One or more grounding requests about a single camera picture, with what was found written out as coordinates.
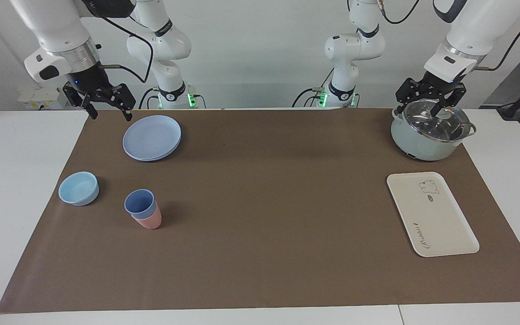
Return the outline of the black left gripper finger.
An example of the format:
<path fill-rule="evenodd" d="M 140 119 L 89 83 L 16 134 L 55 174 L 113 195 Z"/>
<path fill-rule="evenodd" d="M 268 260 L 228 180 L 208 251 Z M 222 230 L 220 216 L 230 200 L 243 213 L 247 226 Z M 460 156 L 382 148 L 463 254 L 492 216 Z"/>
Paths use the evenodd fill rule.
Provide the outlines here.
<path fill-rule="evenodd" d="M 424 80 L 414 80 L 407 78 L 395 93 L 396 100 L 399 103 L 397 113 L 402 113 L 410 103 L 425 98 Z"/>
<path fill-rule="evenodd" d="M 438 100 L 434 107 L 431 109 L 431 117 L 435 117 L 442 109 L 447 107 L 455 107 L 457 103 L 462 99 L 462 97 L 466 93 L 466 87 L 464 83 L 459 83 L 454 86 L 454 88 L 450 88 L 450 91 L 447 93 L 446 90 L 437 89 L 433 91 L 436 94 L 436 99 Z"/>

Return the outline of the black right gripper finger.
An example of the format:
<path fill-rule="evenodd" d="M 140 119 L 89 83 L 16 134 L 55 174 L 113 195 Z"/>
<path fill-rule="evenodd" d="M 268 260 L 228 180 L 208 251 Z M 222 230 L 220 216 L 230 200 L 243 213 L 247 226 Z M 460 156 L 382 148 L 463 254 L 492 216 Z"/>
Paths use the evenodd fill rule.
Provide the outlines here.
<path fill-rule="evenodd" d="M 86 111 L 92 120 L 97 119 L 98 112 L 91 103 L 88 94 L 85 94 L 82 97 L 82 95 L 70 83 L 64 84 L 63 93 L 72 107 L 79 107 Z"/>
<path fill-rule="evenodd" d="M 128 86 L 124 83 L 111 88 L 111 106 L 119 109 L 126 121 L 132 120 L 132 110 L 135 106 L 135 98 Z"/>

